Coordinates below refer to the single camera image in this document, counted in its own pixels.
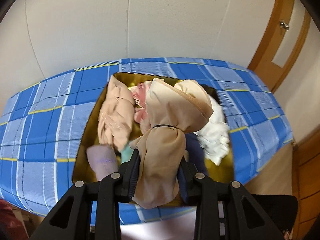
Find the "crumpled white fabric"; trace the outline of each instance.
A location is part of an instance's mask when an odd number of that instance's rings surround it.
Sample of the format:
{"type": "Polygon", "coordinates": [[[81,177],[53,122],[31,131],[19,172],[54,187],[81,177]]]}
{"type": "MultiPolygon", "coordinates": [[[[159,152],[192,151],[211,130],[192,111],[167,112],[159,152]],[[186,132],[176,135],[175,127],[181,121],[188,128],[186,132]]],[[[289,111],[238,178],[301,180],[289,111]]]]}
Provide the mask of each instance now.
{"type": "Polygon", "coordinates": [[[222,107],[210,95],[209,97],[213,114],[209,122],[195,134],[198,136],[200,146],[204,149],[205,158],[219,166],[229,152],[229,127],[225,123],[222,107]]]}

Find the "teal cloth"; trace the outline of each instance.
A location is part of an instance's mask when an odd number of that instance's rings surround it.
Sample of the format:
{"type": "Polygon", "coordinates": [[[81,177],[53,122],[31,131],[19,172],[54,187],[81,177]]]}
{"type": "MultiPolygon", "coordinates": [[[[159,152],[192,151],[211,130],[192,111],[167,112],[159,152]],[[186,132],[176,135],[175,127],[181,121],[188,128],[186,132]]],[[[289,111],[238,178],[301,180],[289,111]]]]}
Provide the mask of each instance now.
{"type": "Polygon", "coordinates": [[[133,150],[130,148],[129,144],[120,152],[121,153],[121,163],[130,161],[133,150]]]}

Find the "navy blue cloth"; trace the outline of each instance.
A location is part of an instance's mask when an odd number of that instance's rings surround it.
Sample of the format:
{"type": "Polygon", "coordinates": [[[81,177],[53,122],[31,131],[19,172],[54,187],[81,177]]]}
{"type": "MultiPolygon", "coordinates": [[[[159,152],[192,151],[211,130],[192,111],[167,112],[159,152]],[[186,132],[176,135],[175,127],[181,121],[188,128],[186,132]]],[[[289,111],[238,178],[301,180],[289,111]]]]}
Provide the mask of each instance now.
{"type": "Polygon", "coordinates": [[[200,147],[197,136],[194,133],[186,135],[186,150],[189,153],[189,162],[193,163],[199,172],[208,175],[207,168],[204,164],[204,151],[200,147]]]}

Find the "triangular cutout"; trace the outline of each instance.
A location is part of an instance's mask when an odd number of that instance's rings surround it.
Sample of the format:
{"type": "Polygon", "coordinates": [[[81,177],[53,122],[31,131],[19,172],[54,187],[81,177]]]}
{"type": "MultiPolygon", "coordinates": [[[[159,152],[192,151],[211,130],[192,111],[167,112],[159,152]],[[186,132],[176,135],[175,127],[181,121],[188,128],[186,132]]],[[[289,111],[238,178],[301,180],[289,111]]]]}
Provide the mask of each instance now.
{"type": "Polygon", "coordinates": [[[74,199],[75,198],[73,196],[69,196],[67,198],[59,210],[51,218],[49,222],[50,225],[59,228],[67,228],[74,199]]]}
{"type": "Polygon", "coordinates": [[[264,226],[264,220],[260,217],[255,208],[251,205],[246,197],[242,199],[242,207],[244,210],[247,227],[249,229],[264,226]]]}

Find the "golden tray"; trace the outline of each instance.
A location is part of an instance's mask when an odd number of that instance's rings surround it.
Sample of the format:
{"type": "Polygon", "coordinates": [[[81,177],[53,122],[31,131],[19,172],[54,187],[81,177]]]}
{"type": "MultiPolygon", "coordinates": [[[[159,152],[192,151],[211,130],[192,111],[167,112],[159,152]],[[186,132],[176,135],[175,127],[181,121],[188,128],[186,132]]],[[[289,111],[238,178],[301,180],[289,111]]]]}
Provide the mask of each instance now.
{"type": "MultiPolygon", "coordinates": [[[[127,87],[133,87],[140,82],[145,82],[148,80],[152,81],[154,78],[161,78],[171,86],[174,86],[176,83],[182,81],[176,78],[147,75],[147,74],[134,74],[134,73],[115,73],[114,76],[116,77],[117,80],[121,81],[127,87]]],[[[73,183],[75,183],[77,180],[82,180],[86,183],[97,181],[95,173],[91,169],[88,163],[86,150],[88,147],[92,145],[99,144],[98,135],[97,135],[98,116],[99,116],[102,103],[106,98],[107,86],[108,84],[105,86],[96,104],[94,105],[92,112],[89,116],[88,122],[86,124],[86,127],[84,129],[84,133],[82,135],[80,146],[76,156],[75,166],[73,169],[73,174],[72,174],[73,183]]],[[[209,95],[211,95],[218,103],[220,103],[220,100],[217,96],[215,89],[207,85],[202,85],[202,87],[209,95]]],[[[129,137],[129,141],[132,141],[141,135],[142,133],[140,131],[139,124],[134,122],[132,126],[132,132],[129,137]]],[[[219,166],[216,166],[212,161],[208,159],[205,160],[205,165],[207,167],[209,176],[215,181],[219,181],[223,183],[228,183],[230,181],[233,181],[234,171],[233,171],[233,157],[232,157],[231,145],[229,145],[229,149],[230,150],[228,155],[222,159],[221,164],[219,166]]],[[[180,200],[180,196],[178,196],[172,202],[166,204],[166,206],[181,206],[181,205],[183,205],[183,203],[180,200]]]]}

